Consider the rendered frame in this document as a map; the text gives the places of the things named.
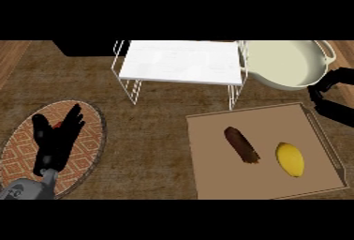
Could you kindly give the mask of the brown wooden tray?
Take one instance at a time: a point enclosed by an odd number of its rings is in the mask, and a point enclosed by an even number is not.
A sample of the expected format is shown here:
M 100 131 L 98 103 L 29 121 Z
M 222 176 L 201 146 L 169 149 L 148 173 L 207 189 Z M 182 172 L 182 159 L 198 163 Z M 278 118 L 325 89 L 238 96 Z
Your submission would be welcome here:
M 259 155 L 241 161 L 224 137 L 235 128 Z M 196 192 L 200 199 L 284 199 L 346 189 L 343 165 L 311 111 L 299 103 L 187 117 Z M 303 174 L 290 176 L 275 149 L 291 144 L 303 157 Z

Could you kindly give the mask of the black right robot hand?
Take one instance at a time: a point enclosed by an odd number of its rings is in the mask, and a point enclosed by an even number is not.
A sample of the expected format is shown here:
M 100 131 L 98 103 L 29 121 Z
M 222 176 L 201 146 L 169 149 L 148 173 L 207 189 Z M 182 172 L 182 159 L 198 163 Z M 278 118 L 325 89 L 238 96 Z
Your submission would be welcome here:
M 319 81 L 306 87 L 309 99 L 315 104 L 318 115 L 354 128 L 354 108 L 325 100 L 321 96 L 321 93 L 337 83 L 354 85 L 354 68 L 339 67 L 324 74 Z

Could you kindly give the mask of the round orange patterned placemat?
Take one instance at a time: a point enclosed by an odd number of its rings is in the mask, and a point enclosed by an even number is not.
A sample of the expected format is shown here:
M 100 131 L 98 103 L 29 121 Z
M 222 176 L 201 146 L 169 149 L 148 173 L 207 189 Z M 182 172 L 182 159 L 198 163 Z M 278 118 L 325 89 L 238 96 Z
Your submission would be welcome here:
M 33 159 L 38 146 L 33 142 L 32 116 L 41 113 L 51 126 L 60 122 L 78 104 L 85 125 L 79 131 L 63 171 L 57 174 L 54 197 L 60 199 L 83 182 L 94 170 L 106 142 L 106 123 L 100 109 L 75 99 L 60 100 L 38 108 L 16 126 L 0 143 L 0 191 L 19 178 L 39 181 L 33 175 Z

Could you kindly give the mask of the yellow lemon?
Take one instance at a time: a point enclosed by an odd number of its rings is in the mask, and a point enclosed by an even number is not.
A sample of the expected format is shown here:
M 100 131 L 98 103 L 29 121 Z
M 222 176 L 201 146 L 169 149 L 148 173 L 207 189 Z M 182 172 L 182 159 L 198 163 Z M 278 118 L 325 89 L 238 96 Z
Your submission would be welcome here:
M 275 160 L 277 163 L 285 171 L 285 173 L 293 177 L 300 177 L 303 173 L 303 158 L 297 148 L 281 142 L 275 147 Z

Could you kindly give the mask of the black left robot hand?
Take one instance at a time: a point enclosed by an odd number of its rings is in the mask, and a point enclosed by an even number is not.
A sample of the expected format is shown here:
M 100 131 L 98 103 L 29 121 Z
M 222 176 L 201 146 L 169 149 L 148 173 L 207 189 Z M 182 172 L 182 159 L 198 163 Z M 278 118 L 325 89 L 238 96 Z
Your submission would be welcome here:
M 52 169 L 60 172 L 64 168 L 75 140 L 85 122 L 79 105 L 75 104 L 60 122 L 51 127 L 45 116 L 38 113 L 32 116 L 32 138 L 38 146 L 32 173 L 41 176 L 41 170 Z

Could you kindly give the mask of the black appliance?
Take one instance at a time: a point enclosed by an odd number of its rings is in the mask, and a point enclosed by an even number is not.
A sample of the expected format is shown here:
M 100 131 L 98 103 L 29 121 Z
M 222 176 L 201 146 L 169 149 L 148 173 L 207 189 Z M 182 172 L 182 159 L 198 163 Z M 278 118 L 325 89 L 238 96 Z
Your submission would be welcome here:
M 114 40 L 54 40 L 54 45 L 69 57 L 113 56 Z

